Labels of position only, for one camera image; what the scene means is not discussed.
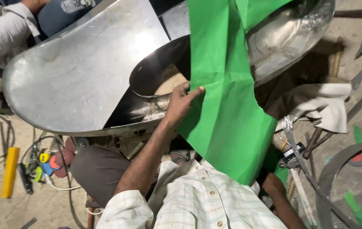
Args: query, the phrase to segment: blue jeans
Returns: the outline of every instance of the blue jeans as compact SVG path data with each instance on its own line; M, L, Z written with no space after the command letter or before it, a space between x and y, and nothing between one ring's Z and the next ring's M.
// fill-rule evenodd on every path
M0 0L0 2L3 6L8 6L21 0ZM49 38L76 22L102 0L93 0L93 2L92 6L84 6L80 0L51 0L38 14L37 21L42 34L40 40Z

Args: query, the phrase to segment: white cloth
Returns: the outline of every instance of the white cloth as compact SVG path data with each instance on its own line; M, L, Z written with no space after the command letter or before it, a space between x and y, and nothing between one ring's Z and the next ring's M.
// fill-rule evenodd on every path
M265 112L278 120L287 114L294 114L296 119L304 115L314 121L315 127L346 133L344 103L351 89L351 84L303 84L267 105ZM280 120L276 131L281 129Z
M148 202L138 190L121 192L107 203L97 224L97 229L153 227L286 228L249 186L205 160L183 166L164 161Z
M27 49L26 39L30 34L38 36L40 33L34 16L23 3L0 6L1 68L5 68L13 56Z

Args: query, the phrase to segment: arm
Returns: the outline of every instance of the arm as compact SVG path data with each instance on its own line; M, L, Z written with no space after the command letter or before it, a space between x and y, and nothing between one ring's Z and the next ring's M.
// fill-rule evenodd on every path
M306 226L287 200L286 188L274 173L267 175L262 184L262 188L273 201L277 211L277 217L280 218L288 229L306 229Z
M204 92L204 88L201 86L189 94L187 91L189 91L189 82L174 88L165 117L146 146L124 172L115 195L127 190L139 190L143 196L146 196L157 173L164 149L171 142L172 133L187 115L193 100Z
M0 16L0 57L20 46L28 36L38 35L34 15L48 0L22 0L2 8Z

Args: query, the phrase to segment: finger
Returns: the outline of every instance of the finger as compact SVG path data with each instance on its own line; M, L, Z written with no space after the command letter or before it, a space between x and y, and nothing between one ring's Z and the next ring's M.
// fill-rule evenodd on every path
M188 93L187 97L192 101L197 98L199 95L204 93L205 88L203 86L197 87L195 90Z
M174 88L173 91L181 96L187 95L187 91L189 91L189 81L186 81L178 85L177 87Z
M186 81L184 83L182 83L181 85L179 85L183 88L183 90L185 91L189 91L189 87L190 87L190 81Z

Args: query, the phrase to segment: sandal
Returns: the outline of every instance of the sandal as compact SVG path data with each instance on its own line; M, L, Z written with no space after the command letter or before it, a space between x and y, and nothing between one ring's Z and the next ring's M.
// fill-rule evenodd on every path
M177 155L177 157L171 161L176 164L180 161L188 162L191 160L191 154L189 153L188 149L173 150L170 152L170 156L174 154Z

